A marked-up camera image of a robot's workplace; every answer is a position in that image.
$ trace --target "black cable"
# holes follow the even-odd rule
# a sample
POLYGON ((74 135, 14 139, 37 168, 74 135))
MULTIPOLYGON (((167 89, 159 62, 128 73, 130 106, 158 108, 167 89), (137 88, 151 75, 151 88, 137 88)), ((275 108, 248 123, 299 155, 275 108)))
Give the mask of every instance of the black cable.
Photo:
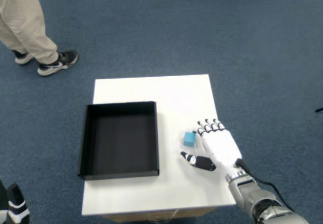
POLYGON ((323 108, 320 108, 320 109, 316 109, 315 112, 318 113, 320 111, 323 111, 323 108))
POLYGON ((250 169, 247 167, 247 165, 245 164, 245 162, 238 158, 237 161, 236 161, 236 166, 240 166, 241 168, 243 168, 243 170, 246 171, 247 174, 249 174, 250 176, 252 176, 255 180, 261 182, 262 184, 264 185, 269 185, 271 186, 277 193, 277 195, 279 196, 279 198, 282 200, 282 202, 285 204, 285 206, 287 206, 291 211, 294 212, 293 208, 290 207, 289 204, 287 204, 287 202, 285 201, 285 199, 282 197, 281 193, 279 192, 279 190, 276 188, 276 186, 273 184, 273 183, 270 183, 270 182, 267 182, 267 181, 264 181, 264 180, 261 180, 259 178, 257 178, 255 175, 253 175, 250 171, 250 169))

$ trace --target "sneaker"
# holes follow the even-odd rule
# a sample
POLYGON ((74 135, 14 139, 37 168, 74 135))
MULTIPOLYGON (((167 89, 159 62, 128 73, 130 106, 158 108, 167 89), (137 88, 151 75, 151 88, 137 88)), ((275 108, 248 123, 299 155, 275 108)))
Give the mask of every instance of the sneaker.
POLYGON ((6 224, 29 224, 30 212, 18 185, 10 185, 7 189, 9 209, 6 224))
POLYGON ((24 65, 33 59, 33 56, 30 53, 21 54, 16 50, 13 50, 13 52, 16 55, 16 59, 15 59, 16 63, 20 65, 24 65))
POLYGON ((59 58, 52 64, 39 64, 37 72, 41 76, 51 75, 61 69, 68 69, 76 62, 77 58, 78 56, 75 51, 59 53, 59 58))

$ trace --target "blue carpet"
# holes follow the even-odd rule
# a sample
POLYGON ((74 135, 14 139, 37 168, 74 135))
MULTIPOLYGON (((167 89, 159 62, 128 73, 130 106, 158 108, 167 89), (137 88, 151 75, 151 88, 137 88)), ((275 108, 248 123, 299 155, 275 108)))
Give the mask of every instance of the blue carpet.
MULTIPOLYGON (((0 45, 0 178, 21 185, 33 223, 109 223, 81 216, 76 176, 96 78, 205 73, 251 169, 322 223, 323 0, 40 2, 49 37, 80 59, 42 78, 0 45)), ((233 206, 170 223, 252 221, 233 206)))

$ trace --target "black fingertip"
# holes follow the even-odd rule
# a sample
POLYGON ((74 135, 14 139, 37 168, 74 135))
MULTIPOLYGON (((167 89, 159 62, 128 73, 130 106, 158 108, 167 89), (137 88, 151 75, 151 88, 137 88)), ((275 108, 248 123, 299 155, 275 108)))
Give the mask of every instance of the black fingertip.
POLYGON ((185 156, 186 156, 186 152, 181 152, 181 155, 184 157, 184 158, 186 158, 185 156))

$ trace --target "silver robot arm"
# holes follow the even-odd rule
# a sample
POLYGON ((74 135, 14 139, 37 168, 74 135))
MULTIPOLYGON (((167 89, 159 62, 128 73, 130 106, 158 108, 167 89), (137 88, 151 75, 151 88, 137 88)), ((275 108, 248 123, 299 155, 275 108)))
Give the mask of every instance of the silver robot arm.
POLYGON ((291 208, 283 206, 272 192, 258 186, 250 170, 243 163, 240 150, 231 133, 219 120, 199 121, 195 132, 200 136, 210 161, 195 156, 195 161, 191 162, 191 155, 185 152, 181 154, 194 167, 213 171, 215 165, 216 171, 227 180, 238 206, 256 224, 308 224, 291 208))
POLYGON ((261 189, 244 170, 226 177, 229 189, 237 202, 257 224, 308 224, 308 222, 283 206, 277 197, 261 189))

